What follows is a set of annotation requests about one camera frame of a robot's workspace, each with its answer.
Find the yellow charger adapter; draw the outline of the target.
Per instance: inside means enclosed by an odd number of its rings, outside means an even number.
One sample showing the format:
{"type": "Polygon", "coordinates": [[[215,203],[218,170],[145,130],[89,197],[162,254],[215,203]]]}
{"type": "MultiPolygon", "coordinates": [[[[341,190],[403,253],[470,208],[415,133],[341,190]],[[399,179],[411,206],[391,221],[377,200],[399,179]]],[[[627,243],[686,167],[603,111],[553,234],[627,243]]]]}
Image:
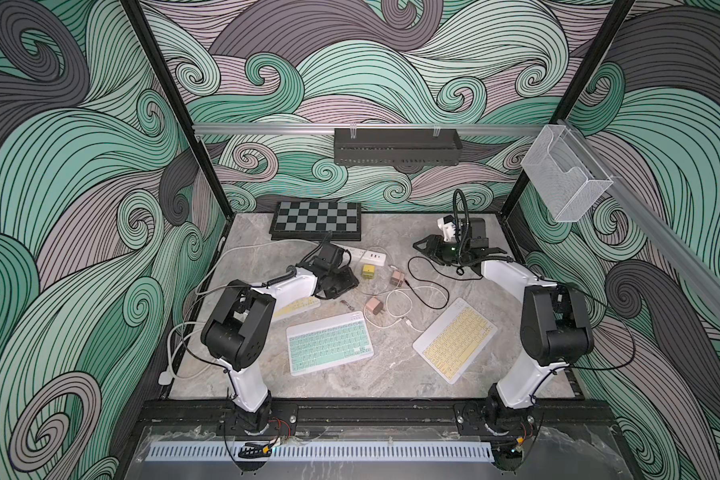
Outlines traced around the yellow charger adapter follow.
{"type": "Polygon", "coordinates": [[[372,280],[376,277],[377,267],[371,264],[364,264],[361,269],[361,277],[363,279],[372,280]]]}

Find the white power strip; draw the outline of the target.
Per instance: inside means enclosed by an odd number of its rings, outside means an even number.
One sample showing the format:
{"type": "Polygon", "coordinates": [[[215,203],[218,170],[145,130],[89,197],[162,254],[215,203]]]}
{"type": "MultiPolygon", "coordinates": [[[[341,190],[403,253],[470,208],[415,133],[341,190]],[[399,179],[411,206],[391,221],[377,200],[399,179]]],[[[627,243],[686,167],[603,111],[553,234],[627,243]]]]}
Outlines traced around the white power strip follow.
{"type": "Polygon", "coordinates": [[[354,262],[373,266],[384,266],[386,264],[387,255],[384,252],[344,245],[341,245],[341,248],[350,253],[354,262]]]}

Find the yellow keyboard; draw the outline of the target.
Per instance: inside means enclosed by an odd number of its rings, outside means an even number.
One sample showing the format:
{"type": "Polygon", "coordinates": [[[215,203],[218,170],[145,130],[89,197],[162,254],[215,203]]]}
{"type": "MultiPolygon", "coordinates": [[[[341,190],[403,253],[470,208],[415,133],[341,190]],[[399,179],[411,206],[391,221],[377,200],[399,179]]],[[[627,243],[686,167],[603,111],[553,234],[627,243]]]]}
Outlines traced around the yellow keyboard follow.
{"type": "Polygon", "coordinates": [[[278,322],[299,315],[321,306],[321,300],[315,296],[303,297],[279,308],[273,314],[272,320],[278,322]]]}
{"type": "Polygon", "coordinates": [[[455,384],[498,332],[498,327],[456,299],[414,341],[413,349],[448,384],[455,384]]]}

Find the pink charger adapter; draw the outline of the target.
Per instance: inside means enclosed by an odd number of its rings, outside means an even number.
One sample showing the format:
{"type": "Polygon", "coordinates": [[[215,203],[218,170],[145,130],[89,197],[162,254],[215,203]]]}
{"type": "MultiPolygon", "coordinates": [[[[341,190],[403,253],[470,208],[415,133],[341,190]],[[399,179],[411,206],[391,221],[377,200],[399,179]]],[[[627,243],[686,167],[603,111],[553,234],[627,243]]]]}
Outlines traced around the pink charger adapter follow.
{"type": "Polygon", "coordinates": [[[405,283],[405,274],[400,270],[394,270],[390,277],[390,284],[394,288],[399,288],[405,283]]]}
{"type": "Polygon", "coordinates": [[[372,297],[366,302],[365,309],[372,315],[378,315],[384,310],[384,303],[377,297],[372,297]]]}

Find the green wireless keyboard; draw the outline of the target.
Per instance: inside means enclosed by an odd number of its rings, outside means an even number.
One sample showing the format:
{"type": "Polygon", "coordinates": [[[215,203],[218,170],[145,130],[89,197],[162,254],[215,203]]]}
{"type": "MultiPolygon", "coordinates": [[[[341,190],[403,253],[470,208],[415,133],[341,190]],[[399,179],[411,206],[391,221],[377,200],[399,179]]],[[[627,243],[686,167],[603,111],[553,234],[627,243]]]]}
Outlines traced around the green wireless keyboard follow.
{"type": "Polygon", "coordinates": [[[286,329],[293,376],[315,373],[374,355],[364,315],[337,315],[286,329]]]}

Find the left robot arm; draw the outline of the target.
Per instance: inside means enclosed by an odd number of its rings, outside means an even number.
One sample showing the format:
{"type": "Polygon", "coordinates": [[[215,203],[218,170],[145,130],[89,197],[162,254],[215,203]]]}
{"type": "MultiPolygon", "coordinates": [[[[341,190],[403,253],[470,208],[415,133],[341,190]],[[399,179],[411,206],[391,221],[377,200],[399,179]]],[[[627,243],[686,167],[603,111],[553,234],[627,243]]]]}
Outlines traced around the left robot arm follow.
{"type": "Polygon", "coordinates": [[[233,402],[258,413],[271,398],[258,358],[277,310],[314,297],[333,300],[356,288],[349,250],[322,242],[284,274],[258,284],[233,280],[227,285],[201,332],[200,341],[217,360],[233,388],[233,402]]]}

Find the black chessboard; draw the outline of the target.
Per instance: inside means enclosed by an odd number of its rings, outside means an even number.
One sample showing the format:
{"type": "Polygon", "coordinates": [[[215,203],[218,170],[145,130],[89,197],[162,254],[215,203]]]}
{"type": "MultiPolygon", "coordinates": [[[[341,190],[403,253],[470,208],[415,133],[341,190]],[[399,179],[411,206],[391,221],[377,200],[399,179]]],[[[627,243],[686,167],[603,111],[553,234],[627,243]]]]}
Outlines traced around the black chessboard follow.
{"type": "Polygon", "coordinates": [[[360,241],[361,205],[339,201],[281,201],[277,204],[269,233],[272,240],[360,241]]]}

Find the black wall tray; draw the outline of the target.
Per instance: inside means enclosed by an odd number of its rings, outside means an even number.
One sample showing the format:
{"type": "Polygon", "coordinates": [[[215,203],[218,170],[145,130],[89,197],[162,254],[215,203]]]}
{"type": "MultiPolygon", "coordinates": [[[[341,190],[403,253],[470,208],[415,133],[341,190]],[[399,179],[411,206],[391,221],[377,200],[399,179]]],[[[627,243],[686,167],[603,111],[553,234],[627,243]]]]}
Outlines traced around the black wall tray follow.
{"type": "Polygon", "coordinates": [[[341,166],[392,166],[404,173],[457,165],[463,144],[455,129],[336,128],[333,158],[341,166]]]}

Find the clear plastic wall bin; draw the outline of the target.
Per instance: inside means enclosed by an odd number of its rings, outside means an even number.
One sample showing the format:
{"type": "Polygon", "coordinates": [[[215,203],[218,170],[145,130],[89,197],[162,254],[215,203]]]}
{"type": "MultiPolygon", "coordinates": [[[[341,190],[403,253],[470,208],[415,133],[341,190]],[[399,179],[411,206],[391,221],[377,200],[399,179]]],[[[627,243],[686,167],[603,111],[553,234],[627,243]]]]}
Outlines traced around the clear plastic wall bin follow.
{"type": "Polygon", "coordinates": [[[565,124],[544,126],[521,166],[559,223],[579,221],[613,184],[586,139],[565,124]]]}

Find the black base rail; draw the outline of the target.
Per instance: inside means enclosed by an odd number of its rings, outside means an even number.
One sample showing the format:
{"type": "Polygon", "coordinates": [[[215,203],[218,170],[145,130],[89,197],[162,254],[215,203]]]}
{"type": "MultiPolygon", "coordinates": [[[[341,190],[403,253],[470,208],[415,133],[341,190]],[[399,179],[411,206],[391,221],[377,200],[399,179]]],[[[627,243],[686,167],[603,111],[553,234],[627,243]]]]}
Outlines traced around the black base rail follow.
{"type": "Polygon", "coordinates": [[[461,436],[495,437],[505,431],[530,434],[541,426],[613,423],[607,403],[594,400],[541,399],[528,409],[498,407],[477,399],[285,399],[247,413],[230,400],[157,400],[147,402],[137,425],[209,427],[226,434],[323,432],[330,427],[434,427],[461,436]]]}

